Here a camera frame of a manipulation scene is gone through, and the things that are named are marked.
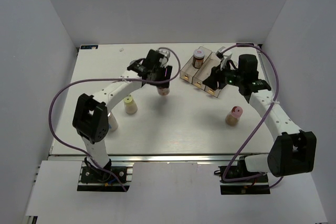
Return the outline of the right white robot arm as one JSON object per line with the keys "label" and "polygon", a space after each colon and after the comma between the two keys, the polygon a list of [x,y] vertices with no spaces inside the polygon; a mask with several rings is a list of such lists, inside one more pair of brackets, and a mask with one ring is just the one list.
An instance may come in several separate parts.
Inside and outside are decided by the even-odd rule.
{"label": "right white robot arm", "polygon": [[239,93],[262,117],[274,140],[268,154],[240,158],[237,175],[231,175],[230,179],[247,182],[258,173],[272,173],[276,177],[309,173],[314,166],[316,136],[297,126],[281,105],[273,101],[275,93],[266,80],[259,78],[257,66],[256,56],[243,54],[238,57],[237,67],[229,62],[213,67],[203,81],[213,90],[226,85],[238,87]]}

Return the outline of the dark brown sauce jar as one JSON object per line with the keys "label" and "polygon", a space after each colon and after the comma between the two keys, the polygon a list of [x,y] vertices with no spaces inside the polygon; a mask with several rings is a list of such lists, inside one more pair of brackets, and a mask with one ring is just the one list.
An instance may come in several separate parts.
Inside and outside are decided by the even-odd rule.
{"label": "dark brown sauce jar", "polygon": [[204,50],[200,48],[196,49],[193,53],[193,62],[192,62],[193,67],[199,69],[204,62],[204,58],[205,58]]}

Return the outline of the orange label sauce jar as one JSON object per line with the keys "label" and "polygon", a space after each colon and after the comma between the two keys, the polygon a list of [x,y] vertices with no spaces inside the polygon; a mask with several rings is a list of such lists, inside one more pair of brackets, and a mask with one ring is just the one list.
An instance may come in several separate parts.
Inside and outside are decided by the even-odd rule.
{"label": "orange label sauce jar", "polygon": [[166,96],[170,93],[170,88],[157,87],[157,92],[161,96]]}

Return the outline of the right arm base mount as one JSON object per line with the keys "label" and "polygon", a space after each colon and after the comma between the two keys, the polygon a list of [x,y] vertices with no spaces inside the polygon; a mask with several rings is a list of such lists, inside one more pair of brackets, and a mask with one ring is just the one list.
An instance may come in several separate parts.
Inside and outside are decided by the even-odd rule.
{"label": "right arm base mount", "polygon": [[[269,181],[267,175],[248,180],[239,180],[236,182],[224,181],[224,171],[227,166],[219,166],[214,171],[214,175],[219,177],[221,195],[267,195],[270,194]],[[234,162],[228,169],[226,179],[243,178],[257,175],[256,172],[248,172],[245,162],[239,160]]]}

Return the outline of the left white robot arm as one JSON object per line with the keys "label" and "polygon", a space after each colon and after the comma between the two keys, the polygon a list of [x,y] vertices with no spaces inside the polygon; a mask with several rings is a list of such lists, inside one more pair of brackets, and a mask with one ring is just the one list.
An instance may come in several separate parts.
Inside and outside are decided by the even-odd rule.
{"label": "left white robot arm", "polygon": [[85,143],[89,153],[87,165],[93,167],[93,176],[101,182],[110,178],[111,161],[106,151],[105,137],[118,128],[112,109],[132,92],[150,84],[161,95],[169,93],[173,67],[168,65],[167,49],[149,50],[143,60],[133,61],[119,80],[94,93],[82,94],[72,121],[73,127]]}

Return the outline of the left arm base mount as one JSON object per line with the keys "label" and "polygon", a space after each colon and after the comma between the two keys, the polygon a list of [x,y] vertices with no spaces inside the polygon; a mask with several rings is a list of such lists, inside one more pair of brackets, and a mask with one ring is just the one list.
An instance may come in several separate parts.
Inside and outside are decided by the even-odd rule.
{"label": "left arm base mount", "polygon": [[127,192],[132,180],[133,168],[113,166],[111,161],[104,167],[104,169],[108,168],[115,176],[96,168],[85,158],[80,169],[77,191]]}

